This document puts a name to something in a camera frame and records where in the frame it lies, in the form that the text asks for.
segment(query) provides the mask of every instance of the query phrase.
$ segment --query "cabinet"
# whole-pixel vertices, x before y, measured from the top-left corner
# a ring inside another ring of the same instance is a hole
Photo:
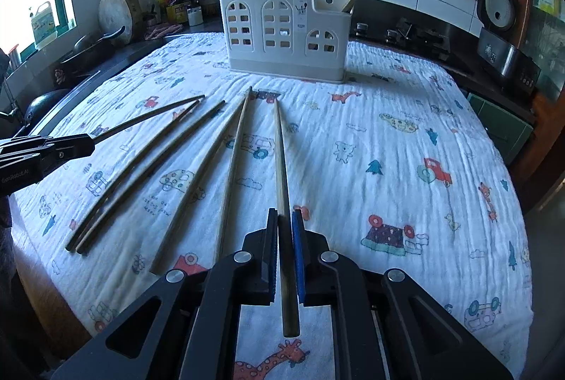
[[[522,119],[473,93],[469,94],[467,100],[500,152],[502,160],[509,165],[532,134],[533,128]]]

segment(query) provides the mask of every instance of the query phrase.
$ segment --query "cartoon car print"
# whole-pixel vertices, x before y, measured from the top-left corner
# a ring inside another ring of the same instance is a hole
[[[479,304],[474,300],[465,310],[464,324],[471,332],[478,331],[494,324],[497,314],[502,312],[502,304],[498,297],[493,298],[490,304]]]
[[[229,135],[225,146],[228,149],[233,149],[233,143],[235,142],[236,137],[234,135]],[[241,140],[241,150],[245,150],[253,154],[253,157],[258,160],[267,158],[269,154],[273,152],[274,147],[275,141],[269,137],[244,134]]]
[[[449,187],[453,184],[451,175],[448,172],[443,171],[439,161],[434,160],[433,158],[425,158],[424,164],[418,165],[416,171],[418,173],[418,177],[428,184],[431,184],[436,179],[438,181],[442,181],[445,184],[445,187]]]

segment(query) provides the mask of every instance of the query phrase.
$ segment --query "cartoon truck print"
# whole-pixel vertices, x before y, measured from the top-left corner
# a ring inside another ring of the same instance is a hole
[[[416,171],[418,173],[418,177],[428,184],[431,184],[436,179],[438,181],[442,181],[445,184],[445,187],[449,187],[453,184],[451,175],[448,172],[443,171],[439,161],[434,160],[433,158],[425,158],[424,164],[418,165]]]
[[[479,304],[474,300],[465,310],[464,324],[471,332],[478,331],[494,324],[497,314],[502,312],[502,304],[498,297],[493,298],[490,304]]]
[[[369,216],[371,229],[361,244],[374,251],[382,251],[395,256],[406,256],[406,253],[421,255],[422,246],[428,245],[428,235],[416,235],[414,228],[405,225],[404,228],[384,224],[377,215]]]
[[[234,135],[229,135],[225,146],[228,149],[233,149],[233,143],[235,143],[235,141],[236,137]],[[258,160],[267,158],[269,154],[273,152],[274,148],[275,141],[269,137],[244,134],[241,140],[241,150],[245,150],[250,154],[253,154],[253,157]]]

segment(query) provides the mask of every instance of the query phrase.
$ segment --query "cartoon giraffe print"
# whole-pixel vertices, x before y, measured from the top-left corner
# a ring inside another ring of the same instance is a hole
[[[283,362],[290,361],[291,368],[304,362],[310,352],[302,351],[299,348],[301,344],[300,339],[296,339],[292,343],[285,340],[284,345],[282,343],[279,344],[279,351],[269,356],[257,367],[246,362],[237,361],[233,367],[233,380],[263,380],[274,367]]]

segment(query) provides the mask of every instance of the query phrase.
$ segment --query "frying pan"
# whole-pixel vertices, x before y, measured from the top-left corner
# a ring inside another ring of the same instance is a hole
[[[101,62],[107,60],[116,51],[111,40],[117,38],[125,31],[122,26],[113,34],[100,37],[100,32],[91,32],[82,37],[67,59],[61,61],[60,69],[65,74],[75,75],[84,73]]]

